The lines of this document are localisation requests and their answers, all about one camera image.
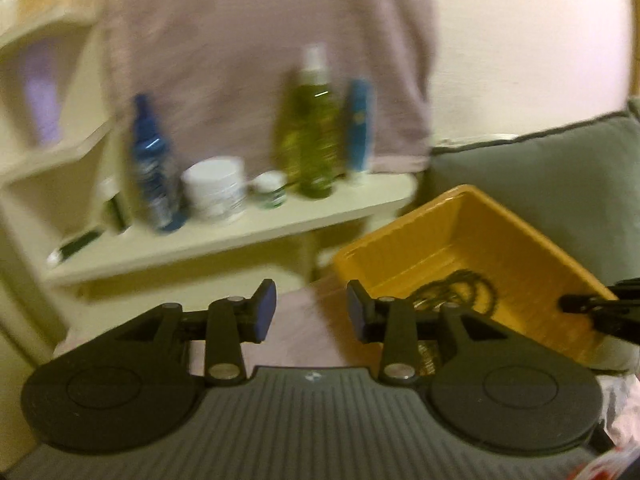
metal screw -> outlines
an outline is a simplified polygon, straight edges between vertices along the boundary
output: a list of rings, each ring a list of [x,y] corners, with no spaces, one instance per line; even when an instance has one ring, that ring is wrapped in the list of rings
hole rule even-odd
[[[240,368],[232,363],[218,363],[209,367],[209,375],[214,379],[229,381],[240,375]]]
[[[415,368],[405,363],[391,363],[385,366],[385,375],[392,379],[411,379],[415,375]]]

white pump cap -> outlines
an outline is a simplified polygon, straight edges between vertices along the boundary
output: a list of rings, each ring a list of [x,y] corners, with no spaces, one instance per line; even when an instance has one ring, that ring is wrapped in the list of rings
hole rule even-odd
[[[310,44],[305,47],[300,83],[303,85],[326,85],[329,83],[329,69],[324,43]]]

small white jar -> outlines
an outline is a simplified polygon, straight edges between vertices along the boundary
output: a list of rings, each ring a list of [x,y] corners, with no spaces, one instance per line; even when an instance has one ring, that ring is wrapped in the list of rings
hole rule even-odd
[[[252,182],[258,204],[264,209],[273,209],[284,204],[287,193],[287,175],[281,171],[267,171]]]
[[[208,158],[182,174],[194,214],[205,220],[233,221],[244,212],[244,163],[236,156]]]

gray ribbed gripper base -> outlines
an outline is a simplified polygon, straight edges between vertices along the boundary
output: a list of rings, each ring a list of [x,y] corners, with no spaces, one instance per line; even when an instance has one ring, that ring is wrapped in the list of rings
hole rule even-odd
[[[418,395],[364,368],[260,368],[209,390],[158,442],[110,456],[39,445],[9,480],[565,480],[593,459],[500,456],[441,428]]]

purple object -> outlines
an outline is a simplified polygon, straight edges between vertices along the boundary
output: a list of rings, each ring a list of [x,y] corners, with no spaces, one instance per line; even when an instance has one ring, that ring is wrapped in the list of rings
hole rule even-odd
[[[20,76],[39,145],[60,142],[60,102],[55,49],[51,41],[42,40],[24,50],[20,56]]]

